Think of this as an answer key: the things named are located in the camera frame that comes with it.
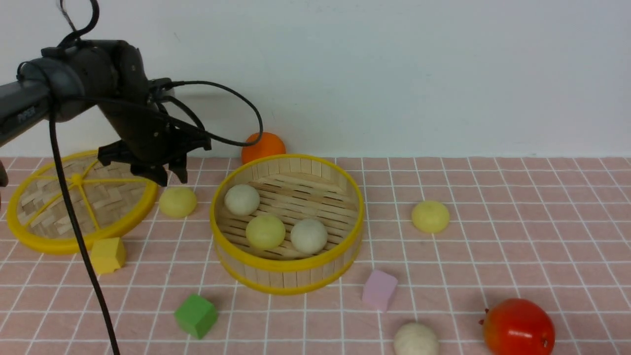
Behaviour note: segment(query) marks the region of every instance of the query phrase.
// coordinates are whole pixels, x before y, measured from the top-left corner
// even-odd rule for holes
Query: orange
[[[248,137],[246,141],[254,141],[258,136],[259,133],[254,133]],[[241,163],[247,164],[256,159],[286,153],[285,144],[277,135],[269,132],[263,132],[259,143],[249,147],[243,147],[241,149]]]

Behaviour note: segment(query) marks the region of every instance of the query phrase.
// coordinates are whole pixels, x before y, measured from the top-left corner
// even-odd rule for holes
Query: bamboo steamer lid
[[[88,249],[96,240],[125,235],[155,204],[158,185],[133,176],[127,164],[103,166],[97,152],[91,151],[70,155],[62,165]],[[50,254],[79,251],[54,163],[19,185],[9,202],[7,221],[16,238],[31,249]]]

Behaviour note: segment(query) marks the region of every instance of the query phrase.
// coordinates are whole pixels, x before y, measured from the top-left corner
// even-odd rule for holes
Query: red tomato
[[[502,301],[480,321],[484,341],[494,355],[550,355],[555,327],[548,314],[527,299]]]

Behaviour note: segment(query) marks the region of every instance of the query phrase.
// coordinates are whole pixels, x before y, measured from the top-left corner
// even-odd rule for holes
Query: steamer basket slats
[[[249,184],[259,192],[259,208],[232,215],[223,205],[226,192]],[[245,237],[250,220],[274,214],[285,225],[285,240],[257,250]],[[362,242],[363,196],[356,182],[338,166],[308,155],[275,155],[246,164],[222,182],[211,204],[215,249],[226,271],[239,282],[272,294],[299,294],[339,278],[355,261]],[[306,255],[291,241],[293,226],[305,218],[320,220],[328,232],[323,250]]]

